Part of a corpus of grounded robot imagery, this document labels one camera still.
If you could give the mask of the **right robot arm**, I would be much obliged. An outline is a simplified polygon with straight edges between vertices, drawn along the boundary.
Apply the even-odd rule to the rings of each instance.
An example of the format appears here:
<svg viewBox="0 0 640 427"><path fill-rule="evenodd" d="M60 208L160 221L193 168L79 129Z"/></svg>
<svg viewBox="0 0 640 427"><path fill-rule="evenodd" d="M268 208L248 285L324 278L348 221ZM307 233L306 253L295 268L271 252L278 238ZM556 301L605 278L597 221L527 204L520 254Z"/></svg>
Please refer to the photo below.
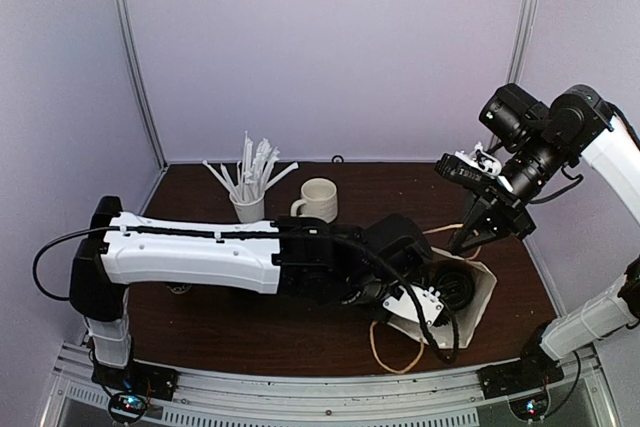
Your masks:
<svg viewBox="0 0 640 427"><path fill-rule="evenodd" d="M479 120L511 156L500 162L494 149L477 145L437 163L442 177L472 194L449 252L524 239L536 228L534 205L545 223L568 215L553 234L564 256L579 262L604 246L615 215L639 229L639 138L622 111L593 88L571 86L545 105L509 83L495 91Z"/></svg>

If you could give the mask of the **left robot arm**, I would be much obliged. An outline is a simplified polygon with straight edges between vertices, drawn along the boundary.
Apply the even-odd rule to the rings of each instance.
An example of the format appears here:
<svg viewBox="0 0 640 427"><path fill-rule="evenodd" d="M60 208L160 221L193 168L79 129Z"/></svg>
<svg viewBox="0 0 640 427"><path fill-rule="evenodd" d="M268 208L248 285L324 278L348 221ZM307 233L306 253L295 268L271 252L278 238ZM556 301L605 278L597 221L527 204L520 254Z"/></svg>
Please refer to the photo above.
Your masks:
<svg viewBox="0 0 640 427"><path fill-rule="evenodd" d="M398 214L369 228L291 216L189 223L143 217L106 196L73 258L69 298L85 320L97 363L121 390L133 391L144 380L132 360L127 290L133 284L211 285L371 305L407 321L431 343L444 305L416 274L432 258L421 230Z"/></svg>

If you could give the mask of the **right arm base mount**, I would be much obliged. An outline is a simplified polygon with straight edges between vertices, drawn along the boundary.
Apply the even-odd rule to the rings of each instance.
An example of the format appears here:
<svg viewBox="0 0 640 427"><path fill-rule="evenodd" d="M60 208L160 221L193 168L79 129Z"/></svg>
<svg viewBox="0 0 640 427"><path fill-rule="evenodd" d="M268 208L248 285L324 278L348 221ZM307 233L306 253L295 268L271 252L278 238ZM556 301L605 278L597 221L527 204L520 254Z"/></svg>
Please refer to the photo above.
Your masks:
<svg viewBox="0 0 640 427"><path fill-rule="evenodd" d="M521 359L485 366L477 375L486 400L506 398L511 413L529 423L541 421L550 412L548 387L564 379L557 363L543 366Z"/></svg>

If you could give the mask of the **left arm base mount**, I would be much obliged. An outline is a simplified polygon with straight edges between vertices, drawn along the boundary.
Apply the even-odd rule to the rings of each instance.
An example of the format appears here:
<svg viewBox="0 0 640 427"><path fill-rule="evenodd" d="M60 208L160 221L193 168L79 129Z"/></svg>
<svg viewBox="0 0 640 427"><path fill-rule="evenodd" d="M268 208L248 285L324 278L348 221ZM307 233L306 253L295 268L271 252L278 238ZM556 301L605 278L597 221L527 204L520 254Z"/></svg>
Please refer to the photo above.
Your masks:
<svg viewBox="0 0 640 427"><path fill-rule="evenodd" d="M125 369L95 364L91 380L107 395L107 412L121 424L140 421L152 401L171 401L178 382L175 369L132 361Z"/></svg>

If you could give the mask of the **cream paper bag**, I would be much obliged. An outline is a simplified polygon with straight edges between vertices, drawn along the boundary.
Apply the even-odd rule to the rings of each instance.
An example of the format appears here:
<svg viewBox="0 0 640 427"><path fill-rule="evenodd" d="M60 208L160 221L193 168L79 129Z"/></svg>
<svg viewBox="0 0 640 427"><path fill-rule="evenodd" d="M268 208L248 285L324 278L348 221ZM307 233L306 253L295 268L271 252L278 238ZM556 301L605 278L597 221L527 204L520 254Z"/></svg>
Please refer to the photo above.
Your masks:
<svg viewBox="0 0 640 427"><path fill-rule="evenodd" d="M434 250L434 262L426 277L412 283L417 300L404 287L387 295L382 313L369 326L369 345L378 365L386 372L402 375L431 350L453 363L469 346L497 285L496 276L479 260L481 249L454 255ZM408 365L393 368L381 359L375 338L378 325L387 325L418 343L418 353Z"/></svg>

